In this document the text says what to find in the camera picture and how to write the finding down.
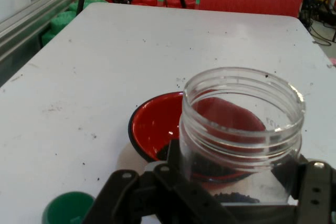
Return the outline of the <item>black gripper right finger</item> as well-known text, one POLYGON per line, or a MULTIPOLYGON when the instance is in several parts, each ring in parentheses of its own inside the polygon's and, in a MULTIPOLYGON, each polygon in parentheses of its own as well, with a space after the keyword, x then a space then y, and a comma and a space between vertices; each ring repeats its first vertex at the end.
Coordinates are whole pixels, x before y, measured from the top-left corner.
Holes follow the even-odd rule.
POLYGON ((335 168, 301 155, 291 196, 298 201, 294 223, 333 223, 335 168))

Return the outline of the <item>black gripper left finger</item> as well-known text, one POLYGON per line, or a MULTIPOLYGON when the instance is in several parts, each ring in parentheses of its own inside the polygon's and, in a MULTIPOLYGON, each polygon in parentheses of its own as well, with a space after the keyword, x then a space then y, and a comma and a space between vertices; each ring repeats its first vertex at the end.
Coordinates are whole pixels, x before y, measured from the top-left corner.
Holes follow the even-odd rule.
POLYGON ((156 215, 160 223, 237 223, 207 191, 188 182, 178 170, 178 140, 169 144, 167 161, 139 175, 130 169, 113 172, 83 223, 141 223, 156 215))

